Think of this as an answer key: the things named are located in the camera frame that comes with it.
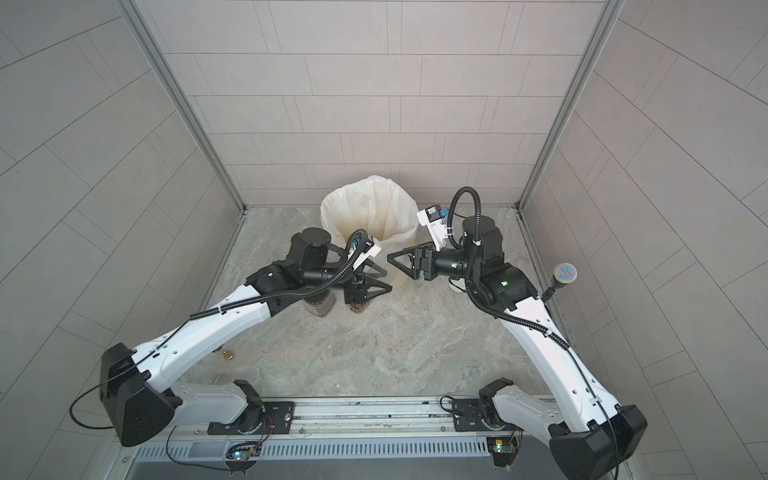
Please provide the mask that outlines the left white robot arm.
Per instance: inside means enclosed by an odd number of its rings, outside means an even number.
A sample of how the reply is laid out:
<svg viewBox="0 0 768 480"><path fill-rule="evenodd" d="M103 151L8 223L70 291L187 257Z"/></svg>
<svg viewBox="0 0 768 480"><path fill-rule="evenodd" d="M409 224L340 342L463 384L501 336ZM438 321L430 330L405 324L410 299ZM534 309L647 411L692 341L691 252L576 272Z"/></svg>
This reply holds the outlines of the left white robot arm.
<svg viewBox="0 0 768 480"><path fill-rule="evenodd" d="M385 270L373 260L380 251L363 229L339 247L329 232L307 228L292 236L285 259L248 276L215 306L136 347L109 348L101 358L98 396L120 443L140 445L170 425L214 424L229 434L265 427L266 408L249 382L194 386L181 377L216 348L297 302L323 300L335 288L348 304L390 292Z"/></svg>

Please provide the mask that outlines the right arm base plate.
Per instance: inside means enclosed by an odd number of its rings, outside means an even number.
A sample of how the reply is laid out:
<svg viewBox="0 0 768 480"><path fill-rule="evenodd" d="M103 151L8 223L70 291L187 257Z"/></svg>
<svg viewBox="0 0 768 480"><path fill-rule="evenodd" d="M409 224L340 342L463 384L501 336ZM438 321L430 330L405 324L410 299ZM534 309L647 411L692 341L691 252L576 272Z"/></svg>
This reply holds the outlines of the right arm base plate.
<svg viewBox="0 0 768 480"><path fill-rule="evenodd" d="M517 425L484 416L485 408L477 398L458 399L444 396L440 407L449 414L457 432L517 432Z"/></svg>

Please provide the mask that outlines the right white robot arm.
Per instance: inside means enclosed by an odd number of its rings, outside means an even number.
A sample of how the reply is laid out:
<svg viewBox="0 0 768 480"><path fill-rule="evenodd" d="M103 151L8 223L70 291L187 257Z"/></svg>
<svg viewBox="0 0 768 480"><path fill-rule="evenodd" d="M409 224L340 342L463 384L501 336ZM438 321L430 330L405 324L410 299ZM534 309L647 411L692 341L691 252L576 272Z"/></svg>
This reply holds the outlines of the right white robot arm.
<svg viewBox="0 0 768 480"><path fill-rule="evenodd" d="M554 291L539 293L506 262L503 236L491 218L465 219L460 240L452 238L448 212L438 205L419 211L417 219L430 241L389 254L389 263L415 280L461 281L460 291L512 334L552 394L541 400L501 378L479 391L476 409L454 404L454 418L477 416L490 430L513 427L528 433L549 448L569 479L617 475L634 454L647 420L637 406L621 404L563 338L545 304Z"/></svg>

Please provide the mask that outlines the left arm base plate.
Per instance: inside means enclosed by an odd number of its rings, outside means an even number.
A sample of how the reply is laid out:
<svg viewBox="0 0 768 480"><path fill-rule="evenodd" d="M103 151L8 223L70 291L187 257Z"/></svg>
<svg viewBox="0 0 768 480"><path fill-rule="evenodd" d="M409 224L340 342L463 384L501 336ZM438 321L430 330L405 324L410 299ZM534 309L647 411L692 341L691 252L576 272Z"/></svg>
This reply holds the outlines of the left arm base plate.
<svg viewBox="0 0 768 480"><path fill-rule="evenodd" d="M296 404L290 401L268 401L259 408L248 406L232 423L210 422L207 434L230 435L283 435L290 432Z"/></svg>

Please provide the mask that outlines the small frosted lid jar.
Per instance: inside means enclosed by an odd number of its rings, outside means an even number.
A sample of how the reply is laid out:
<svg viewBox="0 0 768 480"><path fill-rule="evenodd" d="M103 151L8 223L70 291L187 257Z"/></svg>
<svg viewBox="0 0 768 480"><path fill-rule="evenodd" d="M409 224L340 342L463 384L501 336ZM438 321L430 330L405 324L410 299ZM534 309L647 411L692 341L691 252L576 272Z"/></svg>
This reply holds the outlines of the small frosted lid jar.
<svg viewBox="0 0 768 480"><path fill-rule="evenodd" d="M370 305L369 302L364 302L360 304L350 304L349 309L351 312L355 314L361 314L369 307L369 305Z"/></svg>

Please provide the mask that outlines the white jar lid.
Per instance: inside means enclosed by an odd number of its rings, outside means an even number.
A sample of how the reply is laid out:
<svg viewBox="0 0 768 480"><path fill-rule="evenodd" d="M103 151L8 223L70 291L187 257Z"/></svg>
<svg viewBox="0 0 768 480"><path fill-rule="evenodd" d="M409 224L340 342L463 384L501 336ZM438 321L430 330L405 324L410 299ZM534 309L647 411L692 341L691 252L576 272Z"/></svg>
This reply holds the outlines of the white jar lid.
<svg viewBox="0 0 768 480"><path fill-rule="evenodd" d="M466 284L465 280L462 278L449 278L448 279L449 288L454 293L465 293L466 292Z"/></svg>

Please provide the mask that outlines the black lid glass jar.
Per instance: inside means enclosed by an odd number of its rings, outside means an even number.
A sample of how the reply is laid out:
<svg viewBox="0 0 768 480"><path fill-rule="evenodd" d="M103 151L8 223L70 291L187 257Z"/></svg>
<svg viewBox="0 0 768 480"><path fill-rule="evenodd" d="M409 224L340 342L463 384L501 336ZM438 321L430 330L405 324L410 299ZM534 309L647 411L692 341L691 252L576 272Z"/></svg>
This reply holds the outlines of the black lid glass jar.
<svg viewBox="0 0 768 480"><path fill-rule="evenodd" d="M335 293L331 290L303 300L304 308L312 315L325 317L336 303Z"/></svg>

